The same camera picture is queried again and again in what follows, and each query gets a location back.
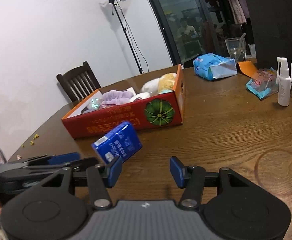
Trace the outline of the blue tissue pack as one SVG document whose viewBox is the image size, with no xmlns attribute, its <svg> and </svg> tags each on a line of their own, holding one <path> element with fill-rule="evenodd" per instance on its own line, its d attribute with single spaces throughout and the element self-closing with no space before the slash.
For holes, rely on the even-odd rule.
<svg viewBox="0 0 292 240">
<path fill-rule="evenodd" d="M 91 146 L 102 161 L 108 164 L 117 156 L 124 163 L 142 148 L 142 143 L 132 124 L 124 121 Z"/>
</svg>

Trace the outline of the clear plastic bag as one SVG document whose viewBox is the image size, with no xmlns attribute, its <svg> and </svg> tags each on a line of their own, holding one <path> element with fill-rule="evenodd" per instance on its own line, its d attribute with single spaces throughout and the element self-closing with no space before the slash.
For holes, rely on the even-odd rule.
<svg viewBox="0 0 292 240">
<path fill-rule="evenodd" d="M 86 107 L 89 111 L 96 111 L 100 108 L 102 101 L 102 99 L 92 98 Z"/>
</svg>

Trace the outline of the lilac fluffy towel headband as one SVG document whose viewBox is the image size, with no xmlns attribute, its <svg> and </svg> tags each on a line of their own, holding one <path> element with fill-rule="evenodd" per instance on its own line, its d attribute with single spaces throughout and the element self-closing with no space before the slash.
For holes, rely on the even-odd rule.
<svg viewBox="0 0 292 240">
<path fill-rule="evenodd" d="M 130 91 L 110 90 L 103 94 L 103 105 L 123 105 L 130 102 L 134 94 Z"/>
</svg>

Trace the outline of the yellow white plush toy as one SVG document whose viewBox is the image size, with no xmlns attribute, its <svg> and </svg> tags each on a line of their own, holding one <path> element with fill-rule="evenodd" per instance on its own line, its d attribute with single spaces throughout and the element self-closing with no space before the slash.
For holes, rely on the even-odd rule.
<svg viewBox="0 0 292 240">
<path fill-rule="evenodd" d="M 149 93 L 151 96 L 171 92 L 174 87 L 176 77 L 176 73 L 164 74 L 159 78 L 150 80 L 145 83 L 141 88 L 141 92 Z"/>
</svg>

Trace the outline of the white foam cylinder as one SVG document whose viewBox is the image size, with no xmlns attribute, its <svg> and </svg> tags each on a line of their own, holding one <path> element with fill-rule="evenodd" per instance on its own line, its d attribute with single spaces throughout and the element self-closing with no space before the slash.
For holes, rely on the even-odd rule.
<svg viewBox="0 0 292 240">
<path fill-rule="evenodd" d="M 147 99 L 149 97 L 150 97 L 150 93 L 148 93 L 148 92 L 139 93 L 139 94 L 136 94 L 135 96 L 133 96 L 132 98 L 130 98 L 130 102 L 144 100 L 144 99 Z"/>
</svg>

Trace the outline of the yellow crumbs on table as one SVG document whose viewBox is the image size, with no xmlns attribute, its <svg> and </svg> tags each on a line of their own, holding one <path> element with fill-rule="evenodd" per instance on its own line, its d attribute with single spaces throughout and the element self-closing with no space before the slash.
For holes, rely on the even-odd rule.
<svg viewBox="0 0 292 240">
<path fill-rule="evenodd" d="M 30 142 L 29 142 L 30 146 L 33 146 L 35 140 L 38 139 L 38 138 L 39 138 L 39 135 L 38 135 L 38 134 L 35 134 L 35 135 L 32 137 L 32 139 L 30 140 Z M 21 155 L 17 155 L 17 156 L 16 156 L 16 160 L 21 160 L 21 159 L 22 159 L 22 156 L 21 156 Z"/>
</svg>

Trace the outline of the dark wooden chair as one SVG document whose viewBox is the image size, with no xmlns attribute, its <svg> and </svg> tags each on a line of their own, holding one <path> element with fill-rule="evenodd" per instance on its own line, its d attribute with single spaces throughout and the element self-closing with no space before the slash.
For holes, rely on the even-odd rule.
<svg viewBox="0 0 292 240">
<path fill-rule="evenodd" d="M 101 88 L 87 61 L 83 62 L 82 66 L 75 67 L 65 74 L 58 74 L 57 81 L 71 102 L 83 100 L 96 89 Z"/>
</svg>

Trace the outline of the red cardboard box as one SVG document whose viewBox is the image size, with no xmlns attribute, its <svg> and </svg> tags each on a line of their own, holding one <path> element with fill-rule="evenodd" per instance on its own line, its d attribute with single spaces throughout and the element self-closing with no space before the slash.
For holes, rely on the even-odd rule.
<svg viewBox="0 0 292 240">
<path fill-rule="evenodd" d="M 133 88 L 139 91 L 147 81 L 175 73 L 175 83 L 166 93 L 139 99 L 124 105 L 109 106 L 89 113 L 81 111 L 91 99 L 101 99 L 110 90 Z M 74 139 L 103 135 L 123 121 L 130 122 L 136 130 L 169 127 L 183 124 L 185 85 L 181 65 L 155 70 L 97 89 L 73 107 L 61 119 Z"/>
</svg>

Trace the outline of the blue wet wipes pack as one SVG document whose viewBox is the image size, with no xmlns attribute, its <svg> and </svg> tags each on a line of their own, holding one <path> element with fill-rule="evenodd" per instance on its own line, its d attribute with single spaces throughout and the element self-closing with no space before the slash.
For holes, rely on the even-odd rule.
<svg viewBox="0 0 292 240">
<path fill-rule="evenodd" d="M 237 75 L 234 59 L 228 59 L 213 53 L 198 56 L 194 59 L 193 65 L 195 74 L 208 81 Z"/>
</svg>

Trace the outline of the teal snack packet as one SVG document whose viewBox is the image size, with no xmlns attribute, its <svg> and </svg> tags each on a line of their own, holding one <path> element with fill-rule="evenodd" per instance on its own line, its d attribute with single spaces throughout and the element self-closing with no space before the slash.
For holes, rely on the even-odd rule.
<svg viewBox="0 0 292 240">
<path fill-rule="evenodd" d="M 263 100 L 278 93 L 277 71 L 273 68 L 258 69 L 246 83 L 246 89 Z"/>
</svg>

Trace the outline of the orange paper envelope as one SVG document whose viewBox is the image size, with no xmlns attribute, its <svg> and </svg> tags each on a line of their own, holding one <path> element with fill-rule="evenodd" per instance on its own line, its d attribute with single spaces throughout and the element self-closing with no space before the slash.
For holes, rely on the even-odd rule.
<svg viewBox="0 0 292 240">
<path fill-rule="evenodd" d="M 251 61 L 241 61 L 236 64 L 237 71 L 245 76 L 253 77 L 258 71 L 254 63 Z"/>
</svg>

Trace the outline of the white spray bottle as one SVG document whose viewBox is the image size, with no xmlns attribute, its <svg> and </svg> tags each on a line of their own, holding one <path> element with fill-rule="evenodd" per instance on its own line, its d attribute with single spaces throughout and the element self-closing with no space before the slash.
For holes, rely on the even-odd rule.
<svg viewBox="0 0 292 240">
<path fill-rule="evenodd" d="M 277 57 L 278 104 L 287 107 L 290 104 L 291 78 L 288 60 L 285 57 Z"/>
</svg>

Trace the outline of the clear plastic cup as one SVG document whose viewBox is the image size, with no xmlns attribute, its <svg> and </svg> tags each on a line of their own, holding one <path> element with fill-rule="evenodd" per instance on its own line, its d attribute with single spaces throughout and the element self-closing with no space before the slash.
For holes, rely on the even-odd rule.
<svg viewBox="0 0 292 240">
<path fill-rule="evenodd" d="M 246 61 L 246 33 L 243 33 L 239 38 L 227 38 L 225 39 L 226 48 L 232 59 L 236 62 Z"/>
</svg>

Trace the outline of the studio light on stand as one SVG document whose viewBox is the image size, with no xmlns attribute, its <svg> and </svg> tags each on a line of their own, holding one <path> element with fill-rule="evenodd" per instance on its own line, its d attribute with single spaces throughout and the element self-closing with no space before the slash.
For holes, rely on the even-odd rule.
<svg viewBox="0 0 292 240">
<path fill-rule="evenodd" d="M 126 19 L 126 16 L 124 14 L 124 11 L 121 7 L 121 5 L 119 4 L 119 2 L 125 2 L 127 0 L 108 0 L 108 3 L 112 6 L 112 14 L 116 14 L 118 21 L 121 25 L 122 31 L 126 37 L 126 40 L 128 42 L 128 45 L 130 47 L 130 50 L 132 52 L 133 58 L 135 60 L 135 63 L 137 65 L 138 71 L 140 74 L 144 74 L 144 70 L 142 67 L 142 62 L 140 57 L 142 57 L 142 59 L 144 60 L 144 62 L 146 63 L 146 70 L 149 71 L 149 64 L 145 58 L 145 56 L 143 55 L 141 49 L 139 48 L 137 41 L 135 39 L 135 36 L 131 30 L 131 27 Z"/>
</svg>

